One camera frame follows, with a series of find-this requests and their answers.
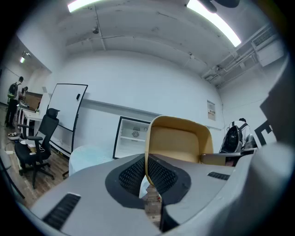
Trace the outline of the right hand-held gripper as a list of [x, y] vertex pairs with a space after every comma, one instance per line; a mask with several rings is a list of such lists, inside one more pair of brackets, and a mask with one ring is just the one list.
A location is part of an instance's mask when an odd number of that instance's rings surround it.
[[241, 157], [254, 154], [258, 148], [276, 141], [277, 140], [270, 123], [265, 121], [263, 124], [258, 126], [258, 128], [251, 130], [251, 134], [247, 137], [246, 146], [244, 149], [241, 149], [240, 152], [204, 153], [200, 156], [200, 162], [206, 165], [226, 165], [228, 162], [232, 165], [237, 165], [237, 162]]

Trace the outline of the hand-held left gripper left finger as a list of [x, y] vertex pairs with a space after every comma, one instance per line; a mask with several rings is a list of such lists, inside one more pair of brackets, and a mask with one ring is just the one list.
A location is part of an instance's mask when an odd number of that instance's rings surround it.
[[123, 207], [108, 193], [105, 179], [110, 171], [137, 155], [82, 169], [50, 189], [31, 207], [38, 218], [46, 216], [67, 193], [81, 198], [61, 228], [71, 236], [158, 236], [160, 230], [144, 209]]

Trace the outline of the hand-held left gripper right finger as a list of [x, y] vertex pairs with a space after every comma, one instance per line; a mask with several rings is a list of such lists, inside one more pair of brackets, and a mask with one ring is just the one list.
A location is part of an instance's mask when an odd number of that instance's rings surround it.
[[162, 198], [159, 229], [167, 232], [205, 208], [225, 186], [234, 168], [151, 154], [147, 173]]

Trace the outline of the beige plastic container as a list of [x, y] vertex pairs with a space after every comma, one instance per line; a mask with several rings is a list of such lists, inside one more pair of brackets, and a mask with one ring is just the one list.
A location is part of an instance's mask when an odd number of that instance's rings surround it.
[[203, 153], [213, 153], [212, 136], [209, 129], [191, 120], [158, 116], [149, 125], [145, 142], [145, 174], [148, 173], [148, 157], [159, 154], [173, 159], [199, 163]]

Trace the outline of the white fridge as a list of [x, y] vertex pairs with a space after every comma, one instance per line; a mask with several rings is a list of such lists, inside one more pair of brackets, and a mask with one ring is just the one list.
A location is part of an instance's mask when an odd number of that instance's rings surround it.
[[123, 154], [126, 152], [143, 151], [144, 153], [145, 142], [120, 139], [120, 136], [146, 140], [146, 134], [149, 125], [149, 121], [121, 116], [119, 118], [112, 157], [118, 157], [119, 154]]

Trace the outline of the light blue floral tablecloth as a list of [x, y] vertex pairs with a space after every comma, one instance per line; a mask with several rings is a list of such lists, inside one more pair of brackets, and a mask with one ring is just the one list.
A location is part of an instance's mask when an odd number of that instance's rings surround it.
[[69, 159], [69, 176], [74, 173], [94, 166], [100, 165], [116, 159], [121, 159], [135, 154], [143, 154], [143, 151], [126, 152], [119, 154], [118, 157], [113, 158], [112, 154], [100, 149], [94, 145], [83, 145], [74, 149]]

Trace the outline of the black office chair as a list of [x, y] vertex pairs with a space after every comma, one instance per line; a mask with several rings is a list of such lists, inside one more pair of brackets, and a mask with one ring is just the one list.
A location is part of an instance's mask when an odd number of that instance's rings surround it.
[[41, 172], [51, 179], [54, 176], [45, 170], [45, 166], [50, 167], [49, 163], [45, 161], [51, 156], [50, 139], [56, 130], [59, 120], [57, 119], [59, 110], [50, 108], [43, 116], [38, 132], [35, 136], [29, 136], [26, 131], [29, 129], [28, 125], [19, 124], [23, 128], [23, 137], [25, 141], [32, 141], [35, 145], [35, 151], [32, 151], [28, 144], [17, 143], [14, 145], [16, 156], [20, 162], [21, 169], [19, 175], [23, 175], [29, 171], [33, 172], [32, 175], [32, 188], [35, 189], [35, 179], [38, 172]]

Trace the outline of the black framed whiteboard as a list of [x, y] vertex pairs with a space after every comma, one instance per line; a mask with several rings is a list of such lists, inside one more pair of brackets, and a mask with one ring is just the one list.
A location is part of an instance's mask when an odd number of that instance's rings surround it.
[[48, 108], [59, 110], [58, 127], [54, 131], [50, 142], [63, 155], [70, 157], [74, 150], [74, 137], [78, 113], [88, 85], [86, 84], [56, 84], [48, 104]]

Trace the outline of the bundle of ceiling pipes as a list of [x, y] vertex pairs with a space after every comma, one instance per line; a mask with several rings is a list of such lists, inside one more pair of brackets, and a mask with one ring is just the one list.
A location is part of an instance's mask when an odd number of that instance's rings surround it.
[[254, 50], [249, 49], [242, 55], [235, 54], [224, 59], [221, 63], [204, 73], [201, 78], [218, 89], [252, 69], [257, 64], [258, 59]]

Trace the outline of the white desk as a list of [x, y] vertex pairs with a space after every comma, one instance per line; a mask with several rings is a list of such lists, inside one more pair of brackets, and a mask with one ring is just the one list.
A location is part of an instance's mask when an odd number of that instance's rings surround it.
[[[19, 115], [18, 115], [18, 124], [25, 124], [25, 125], [29, 125], [30, 122], [34, 121], [34, 125], [33, 125], [33, 133], [34, 136], [37, 134], [38, 129], [41, 125], [41, 121], [42, 121], [42, 117], [40, 115], [40, 113], [38, 112], [32, 112], [26, 108], [20, 108], [19, 110]], [[20, 129], [21, 131], [23, 131], [23, 128], [20, 127], [19, 125], [17, 125], [18, 129]]]

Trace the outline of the brown board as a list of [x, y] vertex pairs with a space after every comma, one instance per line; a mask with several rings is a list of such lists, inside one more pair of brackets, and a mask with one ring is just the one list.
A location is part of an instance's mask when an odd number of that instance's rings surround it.
[[42, 94], [26, 92], [25, 103], [29, 105], [29, 110], [35, 111], [42, 99]]

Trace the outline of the white ceiling air conditioner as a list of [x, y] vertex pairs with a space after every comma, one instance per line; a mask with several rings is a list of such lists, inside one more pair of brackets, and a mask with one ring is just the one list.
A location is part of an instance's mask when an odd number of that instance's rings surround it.
[[251, 40], [258, 62], [265, 67], [284, 56], [284, 45], [271, 26], [264, 27]]

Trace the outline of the long ceiling light strip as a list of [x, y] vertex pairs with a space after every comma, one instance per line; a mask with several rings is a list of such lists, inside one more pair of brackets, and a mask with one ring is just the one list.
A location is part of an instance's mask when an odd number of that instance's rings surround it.
[[210, 21], [230, 40], [234, 47], [237, 47], [241, 44], [241, 40], [233, 31], [233, 29], [217, 13], [212, 13], [207, 10], [205, 8], [205, 4], [201, 3], [201, 0], [189, 0], [187, 8], [193, 10]]

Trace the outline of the short ceiling light strip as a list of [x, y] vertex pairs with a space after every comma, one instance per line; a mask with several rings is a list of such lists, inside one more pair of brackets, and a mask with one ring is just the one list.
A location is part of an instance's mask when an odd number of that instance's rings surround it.
[[74, 0], [73, 2], [67, 4], [67, 7], [69, 12], [72, 13], [80, 8], [88, 7], [101, 1], [103, 0]]

